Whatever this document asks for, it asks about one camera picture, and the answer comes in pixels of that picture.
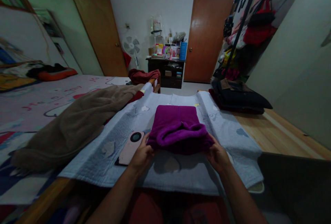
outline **black cabinet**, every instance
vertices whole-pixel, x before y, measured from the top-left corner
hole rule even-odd
[[[184,63],[180,60],[153,59],[148,60],[148,72],[159,70],[161,73],[161,87],[163,88],[182,88],[182,80],[184,75]],[[174,68],[171,64],[179,64],[180,68]],[[177,72],[181,72],[181,77],[177,77]]]

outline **pink phone case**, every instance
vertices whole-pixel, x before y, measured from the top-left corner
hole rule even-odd
[[[130,136],[119,156],[119,164],[129,165],[134,153],[136,152],[139,145],[141,144],[141,141],[142,141],[144,135],[145,134],[143,132],[136,132],[136,131],[133,131],[130,134]]]

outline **hand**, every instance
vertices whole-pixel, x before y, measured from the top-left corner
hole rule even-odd
[[[128,169],[133,170],[138,176],[141,176],[149,165],[149,162],[154,157],[155,153],[150,145],[146,145],[150,133],[147,133],[138,149],[136,150],[133,158],[128,165]]]
[[[211,134],[209,134],[209,136],[214,141],[214,144],[209,148],[209,151],[206,152],[206,156],[215,171],[221,173],[231,167],[232,164],[224,147],[218,143],[214,136]]]

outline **light blue quilt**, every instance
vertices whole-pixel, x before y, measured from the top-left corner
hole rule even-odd
[[[231,155],[233,166],[247,188],[263,180],[257,164],[261,149],[231,113],[218,109],[208,92],[194,96],[155,94],[150,83],[142,90],[145,95],[118,112],[59,176],[112,187],[125,170],[114,163],[131,132],[149,132],[158,105],[177,105],[197,108],[200,123],[206,125]],[[219,176],[203,154],[183,156],[162,151],[154,157],[138,185],[164,191],[223,195]]]

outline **white fan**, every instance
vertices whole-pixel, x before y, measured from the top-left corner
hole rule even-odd
[[[139,41],[137,40],[137,37],[133,38],[131,36],[127,36],[127,37],[123,38],[122,45],[123,45],[124,51],[127,54],[129,54],[131,57],[134,58],[134,60],[136,62],[137,69],[139,69],[137,55],[140,52],[140,44],[139,44]]]

